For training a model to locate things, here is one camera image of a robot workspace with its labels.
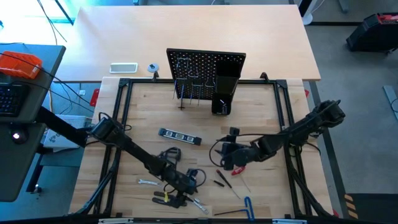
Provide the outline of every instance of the wrench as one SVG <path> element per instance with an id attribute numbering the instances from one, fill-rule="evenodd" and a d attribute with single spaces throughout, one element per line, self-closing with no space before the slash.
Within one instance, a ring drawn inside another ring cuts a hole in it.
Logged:
<path id="1" fill-rule="evenodd" d="M 158 187 L 162 186 L 161 183 L 154 182 L 154 181 L 149 181 L 149 180 L 142 180 L 142 179 L 139 179 L 138 184 L 150 184 L 150 185 L 156 185 Z"/>
<path id="2" fill-rule="evenodd" d="M 203 207 L 203 206 L 200 204 L 200 200 L 199 200 L 199 199 L 195 198 L 194 201 L 193 201 L 193 203 L 194 203 L 198 208 L 200 208 L 200 210 L 203 211 L 204 214 L 206 214 L 206 215 L 209 214 L 209 211 L 208 211 L 205 207 Z"/>

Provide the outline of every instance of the wooden work surface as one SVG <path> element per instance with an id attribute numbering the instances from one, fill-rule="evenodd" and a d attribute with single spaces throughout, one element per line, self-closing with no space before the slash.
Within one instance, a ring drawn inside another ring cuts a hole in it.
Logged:
<path id="1" fill-rule="evenodd" d="M 296 5 L 82 7 L 57 72 L 65 82 L 100 82 L 111 63 L 151 63 L 171 78 L 166 49 L 246 53 L 241 78 L 320 80 Z"/>
<path id="2" fill-rule="evenodd" d="M 94 123 L 97 122 L 98 112 L 105 111 L 112 114 L 118 83 L 118 78 L 103 79 Z M 288 84 L 294 119 L 298 121 L 309 112 L 303 83 L 301 80 L 288 80 Z M 292 213 L 283 150 L 279 150 L 275 157 L 264 162 L 252 162 L 247 165 L 243 178 L 251 189 L 251 193 L 245 188 L 240 177 L 231 177 L 230 172 L 222 170 L 242 200 L 238 199 L 229 188 L 221 188 L 210 180 L 222 181 L 216 175 L 216 167 L 209 160 L 209 148 L 216 139 L 228 134 L 229 127 L 240 128 L 241 134 L 278 132 L 279 122 L 271 86 L 238 85 L 232 112 L 225 117 L 213 116 L 210 109 L 211 101 L 204 100 L 200 101 L 199 106 L 197 106 L 197 100 L 193 100 L 191 105 L 189 100 L 185 100 L 186 108 L 180 111 L 177 108 L 180 101 L 177 98 L 173 100 L 172 96 L 172 84 L 134 84 L 127 121 L 132 129 L 126 133 L 135 143 L 151 154 L 159 154 L 173 146 L 179 147 L 182 150 L 182 160 L 178 163 L 177 169 L 181 172 L 186 172 L 189 167 L 205 170 L 207 181 L 198 188 L 199 193 L 194 194 L 193 197 L 199 198 L 210 213 L 205 215 L 192 203 L 188 203 L 187 207 L 176 209 L 152 202 L 154 191 L 162 191 L 162 189 L 152 185 L 140 185 L 137 181 L 138 179 L 157 179 L 150 175 L 137 159 L 122 152 L 113 201 L 113 214 L 123 212 L 124 217 L 211 217 L 214 213 L 244 208 L 245 196 L 251 197 L 256 218 L 282 218 L 284 214 Z M 119 118 L 124 108 L 124 98 L 125 95 L 121 100 Z M 163 138 L 158 135 L 159 128 L 201 137 L 201 146 Z M 249 139 L 253 137 L 243 138 L 239 142 L 245 143 Z M 101 143 L 86 147 L 70 212 L 81 208 L 97 187 L 104 149 Z M 220 156 L 215 153 L 213 158 L 215 161 L 220 160 Z M 310 146 L 304 146 L 302 160 L 309 189 L 324 208 L 331 212 L 330 198 L 318 151 Z M 203 180 L 200 173 L 197 177 L 198 182 Z M 298 191 L 298 197 L 304 211 L 301 191 Z M 245 216 L 245 213 L 234 213 L 217 217 L 244 218 Z"/>

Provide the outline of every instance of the black pegboard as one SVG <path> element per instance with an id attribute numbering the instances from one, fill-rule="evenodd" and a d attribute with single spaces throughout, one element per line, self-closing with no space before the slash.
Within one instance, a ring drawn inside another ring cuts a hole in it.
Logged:
<path id="1" fill-rule="evenodd" d="M 211 100 L 216 83 L 216 62 L 235 61 L 242 70 L 245 53 L 167 49 L 177 98 Z"/>

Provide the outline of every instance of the blue allen wrench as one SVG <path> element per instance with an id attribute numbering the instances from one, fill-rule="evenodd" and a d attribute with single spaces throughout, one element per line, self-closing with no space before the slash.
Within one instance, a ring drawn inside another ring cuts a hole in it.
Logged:
<path id="1" fill-rule="evenodd" d="M 254 218 L 254 211 L 253 211 L 253 206 L 251 205 L 250 197 L 245 197 L 244 198 L 244 206 L 246 207 L 245 209 L 239 209 L 239 210 L 234 210 L 234 211 L 230 211 L 230 212 L 221 212 L 221 213 L 214 214 L 214 216 L 224 215 L 224 214 L 229 214 L 229 213 L 235 213 L 235 212 L 246 212 L 246 215 L 248 216 L 248 219 L 250 221 L 254 221 L 254 219 L 255 219 Z"/>

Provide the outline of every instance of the red tag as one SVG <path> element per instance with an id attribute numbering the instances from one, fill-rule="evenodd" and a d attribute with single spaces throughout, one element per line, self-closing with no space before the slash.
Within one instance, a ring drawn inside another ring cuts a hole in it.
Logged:
<path id="1" fill-rule="evenodd" d="M 100 89 L 95 89 L 93 96 L 91 97 L 90 101 L 90 106 L 96 106 L 97 105 L 97 100 L 98 100 L 98 95 L 100 94 Z"/>
<path id="2" fill-rule="evenodd" d="M 238 174 L 242 173 L 245 169 L 246 169 L 246 167 L 236 168 L 234 171 L 232 171 L 231 175 L 238 175 Z"/>

